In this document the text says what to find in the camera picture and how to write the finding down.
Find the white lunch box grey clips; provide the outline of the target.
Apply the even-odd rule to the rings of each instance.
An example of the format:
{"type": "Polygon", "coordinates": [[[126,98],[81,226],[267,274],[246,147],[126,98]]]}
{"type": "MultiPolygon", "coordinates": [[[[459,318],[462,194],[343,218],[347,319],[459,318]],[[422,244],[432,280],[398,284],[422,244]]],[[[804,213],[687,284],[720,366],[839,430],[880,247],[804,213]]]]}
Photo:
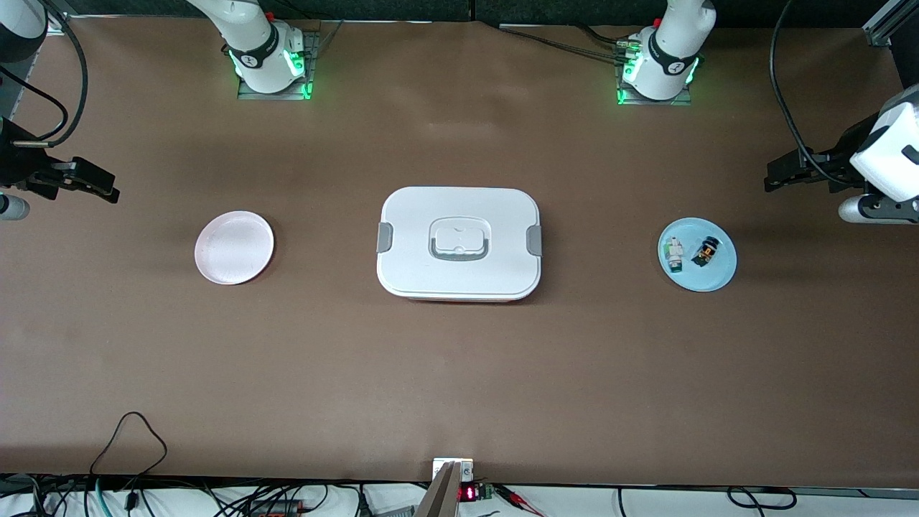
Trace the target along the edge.
{"type": "Polygon", "coordinates": [[[397,297],[512,302],[541,281],[537,202],[499,187],[410,186],[385,200],[376,272],[397,297]]]}

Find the light blue round plate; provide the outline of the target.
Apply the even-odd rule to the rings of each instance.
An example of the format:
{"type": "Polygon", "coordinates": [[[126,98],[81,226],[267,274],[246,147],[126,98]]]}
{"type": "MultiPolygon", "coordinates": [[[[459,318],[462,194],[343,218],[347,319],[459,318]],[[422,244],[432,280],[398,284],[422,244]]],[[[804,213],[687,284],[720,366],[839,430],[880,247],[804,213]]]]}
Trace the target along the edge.
{"type": "Polygon", "coordinates": [[[682,218],[667,225],[658,238],[657,258],[667,278],[692,292],[714,292],[723,288],[732,280],[738,265],[737,249],[728,233],[703,218],[682,218]],[[678,238],[685,249],[684,269],[680,274],[670,274],[664,258],[664,242],[670,236],[678,238]],[[706,267],[699,267],[691,262],[691,258],[707,236],[715,236],[721,245],[712,262],[706,267]]]}

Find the pink round plate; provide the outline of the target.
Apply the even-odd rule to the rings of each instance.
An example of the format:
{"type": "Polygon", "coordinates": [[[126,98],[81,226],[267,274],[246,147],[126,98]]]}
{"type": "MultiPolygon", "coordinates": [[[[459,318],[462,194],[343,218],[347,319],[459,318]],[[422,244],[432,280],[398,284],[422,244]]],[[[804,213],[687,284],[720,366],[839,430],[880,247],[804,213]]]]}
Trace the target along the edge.
{"type": "Polygon", "coordinates": [[[275,246],[274,230],[265,218],[249,210],[232,210],[202,229],[194,248],[195,265],[214,284],[246,284],[265,271],[275,246]]]}

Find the orange black connector device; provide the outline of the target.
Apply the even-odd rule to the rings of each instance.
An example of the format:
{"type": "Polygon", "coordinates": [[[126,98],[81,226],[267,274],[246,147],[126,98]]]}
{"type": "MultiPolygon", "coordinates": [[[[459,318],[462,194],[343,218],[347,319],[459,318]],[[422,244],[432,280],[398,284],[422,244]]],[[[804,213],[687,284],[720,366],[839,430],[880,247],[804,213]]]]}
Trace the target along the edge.
{"type": "Polygon", "coordinates": [[[252,503],[247,517],[300,517],[306,513],[302,500],[296,498],[272,498],[252,503]]]}

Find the red clip leads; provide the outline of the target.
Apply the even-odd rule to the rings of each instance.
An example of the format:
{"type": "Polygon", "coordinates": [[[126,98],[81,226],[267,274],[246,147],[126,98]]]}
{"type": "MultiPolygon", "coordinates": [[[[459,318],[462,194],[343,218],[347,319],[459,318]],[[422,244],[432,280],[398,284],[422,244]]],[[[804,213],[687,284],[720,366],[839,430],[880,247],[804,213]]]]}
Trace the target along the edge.
{"type": "Polygon", "coordinates": [[[518,510],[525,511],[525,513],[530,513],[531,515],[535,515],[535,517],[547,517],[540,510],[532,506],[520,494],[516,493],[514,490],[510,490],[510,488],[507,488],[505,485],[494,484],[493,490],[500,498],[502,498],[502,500],[514,508],[518,508],[518,510]]]}

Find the aluminium frame profile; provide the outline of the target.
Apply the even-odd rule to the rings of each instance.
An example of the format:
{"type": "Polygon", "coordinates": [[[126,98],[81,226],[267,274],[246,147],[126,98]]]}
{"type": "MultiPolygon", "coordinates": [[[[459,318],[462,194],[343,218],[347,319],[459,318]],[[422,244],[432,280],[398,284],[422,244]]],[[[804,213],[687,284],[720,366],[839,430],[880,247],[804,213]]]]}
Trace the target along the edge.
{"type": "Polygon", "coordinates": [[[890,46],[890,39],[901,27],[919,14],[919,0],[887,0],[861,27],[869,46],[890,46]]]}

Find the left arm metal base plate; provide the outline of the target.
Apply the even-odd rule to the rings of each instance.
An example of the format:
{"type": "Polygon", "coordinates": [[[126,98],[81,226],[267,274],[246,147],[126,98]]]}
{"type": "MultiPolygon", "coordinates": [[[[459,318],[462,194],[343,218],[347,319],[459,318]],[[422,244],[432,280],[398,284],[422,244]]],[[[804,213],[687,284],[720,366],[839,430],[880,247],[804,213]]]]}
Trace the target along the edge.
{"type": "Polygon", "coordinates": [[[622,43],[625,62],[618,66],[617,104],[688,106],[689,85],[700,56],[666,57],[663,63],[658,62],[650,52],[654,32],[654,27],[644,27],[622,43]]]}

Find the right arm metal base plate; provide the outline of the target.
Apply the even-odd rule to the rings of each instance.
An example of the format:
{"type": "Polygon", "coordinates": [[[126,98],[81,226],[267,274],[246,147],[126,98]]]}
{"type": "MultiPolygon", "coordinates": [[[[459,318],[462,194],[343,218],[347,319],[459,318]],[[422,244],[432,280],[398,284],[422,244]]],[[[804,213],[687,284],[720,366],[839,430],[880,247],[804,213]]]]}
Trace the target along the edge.
{"type": "Polygon", "coordinates": [[[280,30],[278,45],[260,68],[246,66],[230,53],[238,78],[240,101],[307,101],[312,97],[313,78],[322,43],[319,32],[296,27],[280,30]]]}

